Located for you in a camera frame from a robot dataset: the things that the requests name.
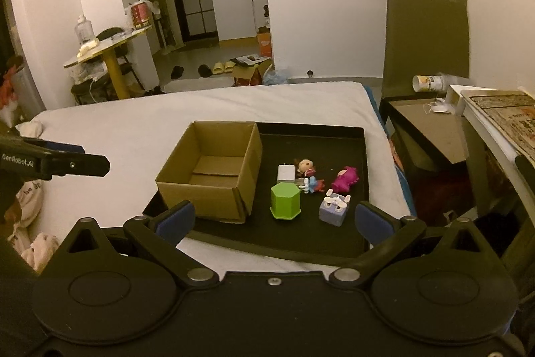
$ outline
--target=bed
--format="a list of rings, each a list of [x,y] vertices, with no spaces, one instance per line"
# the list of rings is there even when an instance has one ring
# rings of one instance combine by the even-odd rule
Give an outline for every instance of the bed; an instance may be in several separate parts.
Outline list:
[[[41,214],[31,236],[63,239],[76,221],[94,217],[101,227],[140,215],[157,190],[156,175],[195,120],[286,122],[363,127],[370,201],[396,218],[410,214],[383,126],[365,88],[355,82],[254,86],[171,93],[77,106],[40,114],[41,138],[80,144],[106,155],[105,178],[65,176],[46,182]],[[299,271],[331,266],[280,260],[184,239],[178,247],[221,276],[228,270]]]

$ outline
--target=cabinet door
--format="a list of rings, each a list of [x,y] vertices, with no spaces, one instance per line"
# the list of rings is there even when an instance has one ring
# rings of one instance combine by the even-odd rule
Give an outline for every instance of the cabinet door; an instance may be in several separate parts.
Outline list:
[[[219,40],[256,36],[252,0],[213,0]]]
[[[264,17],[264,6],[268,4],[268,0],[252,0],[255,9],[255,26],[256,31],[259,27],[266,26],[266,20]]]

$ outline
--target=purple figurine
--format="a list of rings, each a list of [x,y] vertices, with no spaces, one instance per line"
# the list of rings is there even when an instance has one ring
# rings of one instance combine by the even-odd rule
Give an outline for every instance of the purple figurine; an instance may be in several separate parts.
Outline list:
[[[354,185],[357,182],[357,169],[355,167],[344,167],[344,169],[338,173],[336,180],[331,184],[331,189],[337,194],[343,194],[349,192],[351,185]]]

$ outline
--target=yellow table leg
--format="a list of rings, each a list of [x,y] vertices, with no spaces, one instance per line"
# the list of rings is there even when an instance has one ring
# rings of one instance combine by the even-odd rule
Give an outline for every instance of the yellow table leg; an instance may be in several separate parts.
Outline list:
[[[122,77],[121,67],[119,67],[119,61],[117,61],[115,49],[111,48],[102,52],[102,58],[106,63],[106,67],[108,67],[108,73],[110,74],[111,82],[115,88],[117,97],[119,99],[130,99],[130,92]]]

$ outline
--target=green hexagonal object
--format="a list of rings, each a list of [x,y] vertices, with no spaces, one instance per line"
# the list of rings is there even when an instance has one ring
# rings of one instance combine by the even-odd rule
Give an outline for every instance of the green hexagonal object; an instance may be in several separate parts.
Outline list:
[[[301,191],[294,183],[280,182],[271,188],[271,214],[291,220],[301,213]]]

